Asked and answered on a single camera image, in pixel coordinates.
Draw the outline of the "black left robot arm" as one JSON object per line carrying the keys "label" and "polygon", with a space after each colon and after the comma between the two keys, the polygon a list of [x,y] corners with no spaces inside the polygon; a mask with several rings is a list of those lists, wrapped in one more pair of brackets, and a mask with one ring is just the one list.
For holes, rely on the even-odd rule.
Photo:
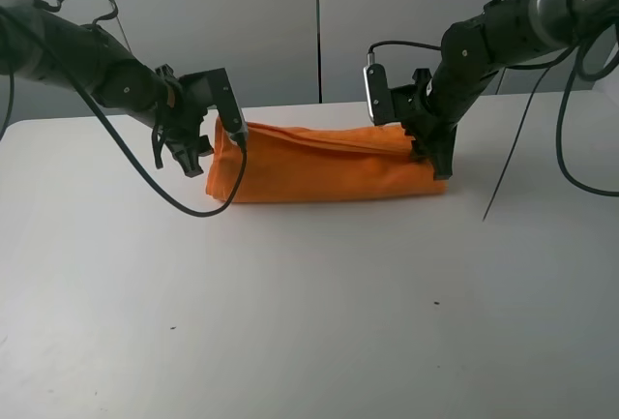
{"label": "black left robot arm", "polygon": [[120,109],[152,131],[154,155],[168,149],[190,178],[212,148],[200,133],[206,105],[163,65],[150,69],[99,25],[77,25],[36,4],[1,0],[1,73],[73,89]]}

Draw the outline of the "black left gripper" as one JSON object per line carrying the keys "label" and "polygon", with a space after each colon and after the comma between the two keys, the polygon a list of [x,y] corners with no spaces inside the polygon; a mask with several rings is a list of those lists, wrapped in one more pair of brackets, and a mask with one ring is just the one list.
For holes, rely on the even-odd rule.
{"label": "black left gripper", "polygon": [[159,144],[166,141],[166,148],[185,176],[197,177],[203,173],[199,156],[213,154],[209,136],[200,134],[205,116],[200,117],[185,106],[180,77],[169,65],[157,67],[155,73],[165,84],[167,93],[155,109],[154,139]]}

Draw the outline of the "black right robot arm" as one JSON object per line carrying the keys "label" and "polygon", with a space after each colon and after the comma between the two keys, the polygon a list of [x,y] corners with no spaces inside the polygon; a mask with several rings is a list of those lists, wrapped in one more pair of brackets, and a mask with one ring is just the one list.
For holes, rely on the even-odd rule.
{"label": "black right robot arm", "polygon": [[435,71],[412,75],[402,126],[413,158],[438,181],[453,174],[457,124],[496,74],[582,44],[618,16],[618,0],[489,0],[481,14],[443,34]]}

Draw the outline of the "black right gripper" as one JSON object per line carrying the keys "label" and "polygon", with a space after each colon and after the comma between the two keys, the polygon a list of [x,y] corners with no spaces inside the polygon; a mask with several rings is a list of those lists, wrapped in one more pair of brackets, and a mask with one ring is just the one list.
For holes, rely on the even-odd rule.
{"label": "black right gripper", "polygon": [[429,93],[432,90],[431,73],[428,68],[417,69],[412,82],[391,90],[395,115],[410,139],[409,159],[413,163],[430,160],[437,181],[449,180],[453,175],[453,158],[456,145],[456,128],[442,121],[430,107]]}

